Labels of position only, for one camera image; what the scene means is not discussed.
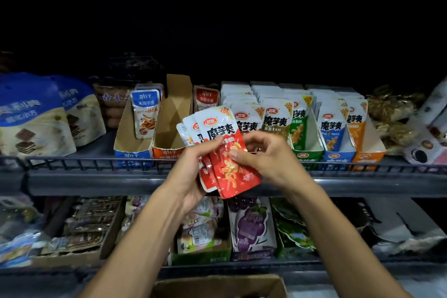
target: brand logo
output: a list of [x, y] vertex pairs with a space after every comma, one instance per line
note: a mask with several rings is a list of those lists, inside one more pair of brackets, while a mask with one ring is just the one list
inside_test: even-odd
[[238, 119], [247, 119], [249, 115], [245, 112], [238, 112], [234, 115], [234, 117]]
[[216, 125], [216, 123], [217, 123], [217, 119], [216, 119], [216, 118], [208, 118], [207, 120], [205, 120], [205, 121], [203, 122], [203, 124], [204, 124], [205, 126]]
[[277, 108], [268, 108], [265, 110], [265, 112], [267, 112], [268, 114], [277, 114], [278, 109]]

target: forearm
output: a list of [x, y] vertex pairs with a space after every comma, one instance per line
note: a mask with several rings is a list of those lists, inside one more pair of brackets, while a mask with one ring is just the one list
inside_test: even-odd
[[290, 199], [306, 221], [311, 238], [342, 298], [410, 297], [383, 267], [354, 226], [310, 177]]
[[183, 218], [181, 201], [160, 186], [81, 297], [148, 297]]

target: hand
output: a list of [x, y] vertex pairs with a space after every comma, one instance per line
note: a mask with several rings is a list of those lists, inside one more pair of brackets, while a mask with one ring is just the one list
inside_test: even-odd
[[170, 171], [164, 184], [173, 195], [182, 201], [182, 212], [188, 214], [205, 196], [205, 191], [197, 181], [199, 157], [218, 148], [224, 138], [219, 136], [211, 141], [187, 147]]
[[230, 158], [253, 167], [283, 190], [293, 190], [301, 180], [312, 180], [281, 135], [254, 131], [245, 134], [244, 141], [249, 151], [256, 147], [261, 151], [251, 154], [233, 149]]

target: person's right hand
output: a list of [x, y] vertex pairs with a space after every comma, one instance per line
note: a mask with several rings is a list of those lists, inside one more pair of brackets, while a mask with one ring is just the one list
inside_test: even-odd
[[293, 190], [303, 180], [312, 180], [282, 135], [253, 131], [244, 135], [249, 151], [232, 149], [229, 157], [242, 165], [251, 166], [283, 190]]

